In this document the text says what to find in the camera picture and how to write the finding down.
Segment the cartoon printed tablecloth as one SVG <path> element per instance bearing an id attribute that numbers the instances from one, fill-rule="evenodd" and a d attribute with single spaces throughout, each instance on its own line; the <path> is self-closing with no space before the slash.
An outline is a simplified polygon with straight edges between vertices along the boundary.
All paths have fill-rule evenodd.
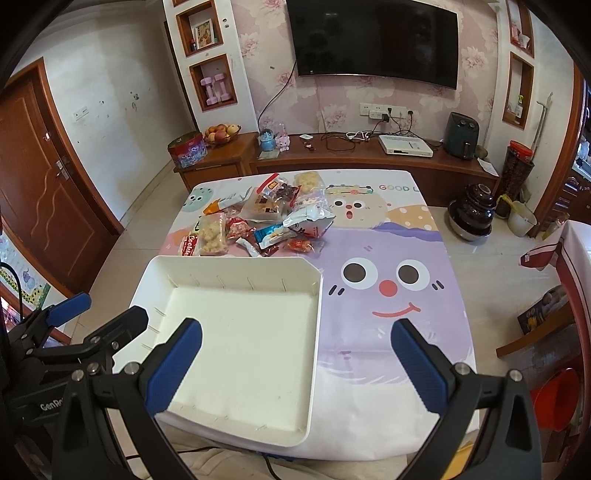
<path id="1" fill-rule="evenodd" d="M 391 346 L 407 318 L 455 362 L 472 362 L 464 301 L 443 238 L 412 175 L 325 170 L 335 223 L 318 254 L 281 250 L 322 274 L 311 429 L 278 448 L 227 443 L 287 457 L 377 460 L 413 452 L 436 423 Z M 182 430 L 174 421 L 167 421 Z M 200 435 L 221 441 L 215 435 Z"/>

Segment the rice cracker clear bag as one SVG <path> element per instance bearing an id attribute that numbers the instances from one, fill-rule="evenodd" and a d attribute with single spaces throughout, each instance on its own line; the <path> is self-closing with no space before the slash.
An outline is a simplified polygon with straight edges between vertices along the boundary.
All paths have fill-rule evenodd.
<path id="1" fill-rule="evenodd" d="M 200 256 L 217 256 L 228 252 L 225 228 L 226 217 L 224 213 L 204 215 L 199 220 L 197 246 Z"/>

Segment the small wooden drawer cabinet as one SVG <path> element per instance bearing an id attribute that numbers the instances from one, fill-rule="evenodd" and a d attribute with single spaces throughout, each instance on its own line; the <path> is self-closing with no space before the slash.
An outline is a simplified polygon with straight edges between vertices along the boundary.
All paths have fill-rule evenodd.
<path id="1" fill-rule="evenodd" d="M 228 144 L 213 147 L 204 160 L 186 168 L 175 167 L 173 172 L 190 192 L 202 183 L 252 175 L 250 163 L 256 154 L 256 133 L 239 134 Z"/>

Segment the long wooden tv cabinet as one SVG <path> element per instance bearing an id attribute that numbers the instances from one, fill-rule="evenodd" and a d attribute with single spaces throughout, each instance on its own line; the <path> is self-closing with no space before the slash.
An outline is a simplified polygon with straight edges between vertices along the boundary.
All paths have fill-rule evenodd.
<path id="1" fill-rule="evenodd" d="M 300 137 L 290 138 L 290 150 L 274 159 L 256 158 L 250 163 L 253 174 L 298 170 L 381 169 L 410 173 L 427 204 L 444 207 L 466 186 L 482 183 L 494 190 L 499 179 L 483 170 L 476 160 L 460 160 L 443 149 L 432 158 L 387 155 L 377 139 L 353 144 L 335 135 L 317 134 L 311 149 Z"/>

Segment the white plastic tray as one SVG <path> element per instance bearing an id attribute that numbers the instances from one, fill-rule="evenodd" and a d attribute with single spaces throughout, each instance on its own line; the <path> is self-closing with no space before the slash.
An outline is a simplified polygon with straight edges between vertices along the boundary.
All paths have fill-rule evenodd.
<path id="1" fill-rule="evenodd" d="M 114 356 L 142 362 L 191 318 L 194 358 L 162 419 L 226 443 L 291 448 L 311 429 L 322 274 L 298 257 L 156 256 L 131 300 L 144 332 Z"/>

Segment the dark stacked cooking pot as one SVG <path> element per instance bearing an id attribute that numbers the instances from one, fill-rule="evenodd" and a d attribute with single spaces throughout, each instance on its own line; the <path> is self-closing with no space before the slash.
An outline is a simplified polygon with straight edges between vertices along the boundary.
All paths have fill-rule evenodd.
<path id="1" fill-rule="evenodd" d="M 467 242 L 486 240 L 492 233 L 496 209 L 492 190 L 485 184 L 468 185 L 448 207 L 452 230 Z"/>

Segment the pink dumbbells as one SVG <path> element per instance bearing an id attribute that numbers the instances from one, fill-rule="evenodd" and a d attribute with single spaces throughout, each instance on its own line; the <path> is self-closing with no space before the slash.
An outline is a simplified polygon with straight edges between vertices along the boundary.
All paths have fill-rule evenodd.
<path id="1" fill-rule="evenodd" d="M 224 80 L 224 73 L 218 73 L 212 77 L 204 77 L 199 81 L 200 86 L 205 89 L 205 104 L 207 106 L 213 106 L 231 99 L 231 96 L 226 90 Z"/>

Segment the orange white snack bar packet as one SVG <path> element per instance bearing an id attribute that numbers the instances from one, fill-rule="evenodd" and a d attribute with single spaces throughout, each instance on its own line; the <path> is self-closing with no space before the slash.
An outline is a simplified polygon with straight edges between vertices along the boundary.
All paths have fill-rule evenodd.
<path id="1" fill-rule="evenodd" d="M 252 187 L 242 192 L 235 192 L 226 197 L 216 199 L 204 208 L 204 215 L 214 215 L 228 208 L 242 205 L 252 193 Z"/>

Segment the fruit bowl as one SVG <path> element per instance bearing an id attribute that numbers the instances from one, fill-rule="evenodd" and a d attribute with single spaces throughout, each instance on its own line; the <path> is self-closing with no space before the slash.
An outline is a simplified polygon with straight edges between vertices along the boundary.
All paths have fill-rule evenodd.
<path id="1" fill-rule="evenodd" d="M 208 127 L 204 133 L 204 141 L 208 146 L 228 144 L 238 136 L 242 127 L 237 124 L 217 124 Z"/>

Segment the black wall television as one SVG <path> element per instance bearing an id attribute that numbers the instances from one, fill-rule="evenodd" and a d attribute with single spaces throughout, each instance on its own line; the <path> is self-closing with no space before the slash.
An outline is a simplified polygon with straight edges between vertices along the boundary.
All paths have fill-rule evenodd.
<path id="1" fill-rule="evenodd" d="M 418 1 L 287 2 L 301 75 L 393 77 L 456 89 L 459 20 Z"/>

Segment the pink toy figure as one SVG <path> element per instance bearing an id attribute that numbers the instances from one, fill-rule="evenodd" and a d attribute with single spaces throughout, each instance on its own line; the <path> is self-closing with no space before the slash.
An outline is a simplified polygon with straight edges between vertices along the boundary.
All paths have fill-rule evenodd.
<path id="1" fill-rule="evenodd" d="M 277 134 L 276 137 L 274 137 L 274 141 L 276 141 L 276 149 L 279 150 L 280 153 L 290 150 L 290 136 L 287 134 Z"/>

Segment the brown wooden door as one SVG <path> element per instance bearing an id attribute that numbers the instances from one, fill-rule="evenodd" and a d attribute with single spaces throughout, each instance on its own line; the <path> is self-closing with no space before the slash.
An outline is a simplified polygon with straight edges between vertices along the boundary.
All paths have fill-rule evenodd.
<path id="1" fill-rule="evenodd" d="M 1 217 L 19 252 L 65 296 L 91 289 L 123 231 L 74 150 L 41 59 L 1 92 Z"/>

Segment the puffed snack clear bag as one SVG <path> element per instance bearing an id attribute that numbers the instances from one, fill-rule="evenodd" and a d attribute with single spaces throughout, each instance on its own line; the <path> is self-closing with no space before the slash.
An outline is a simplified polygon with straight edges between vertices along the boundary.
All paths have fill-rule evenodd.
<path id="1" fill-rule="evenodd" d="M 294 176 L 294 185 L 298 188 L 297 203 L 305 203 L 317 198 L 325 189 L 324 181 L 318 171 L 297 174 Z"/>

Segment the white plastic bucket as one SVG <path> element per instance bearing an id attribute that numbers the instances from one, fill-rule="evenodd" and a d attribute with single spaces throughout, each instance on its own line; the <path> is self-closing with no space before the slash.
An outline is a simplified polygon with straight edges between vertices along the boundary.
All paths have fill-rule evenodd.
<path id="1" fill-rule="evenodd" d="M 511 203 L 508 227 L 514 235 L 524 237 L 537 224 L 536 216 L 525 204 L 519 201 Z"/>

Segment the wooden chair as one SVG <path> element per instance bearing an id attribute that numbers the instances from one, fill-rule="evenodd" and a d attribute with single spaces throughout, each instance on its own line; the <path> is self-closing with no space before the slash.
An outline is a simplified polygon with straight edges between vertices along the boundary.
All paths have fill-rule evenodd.
<path id="1" fill-rule="evenodd" d="M 542 270 L 552 266 L 565 289 L 568 302 L 523 337 L 499 347 L 499 358 L 511 355 L 551 334 L 575 324 L 582 354 L 582 417 L 576 443 L 567 463 L 573 466 L 590 458 L 590 226 L 568 220 L 538 246 L 527 251 L 520 265 Z"/>

